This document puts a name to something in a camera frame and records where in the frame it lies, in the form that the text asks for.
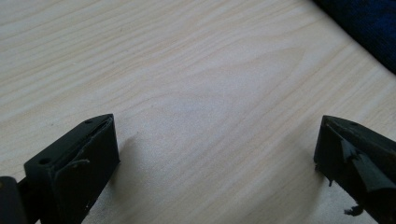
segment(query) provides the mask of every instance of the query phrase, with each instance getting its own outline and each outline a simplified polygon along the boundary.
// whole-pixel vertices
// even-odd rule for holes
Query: light wood grain surface
[[[0,175],[115,116],[84,223],[374,223],[312,158],[324,114],[395,140],[395,90],[307,0],[0,1]]]

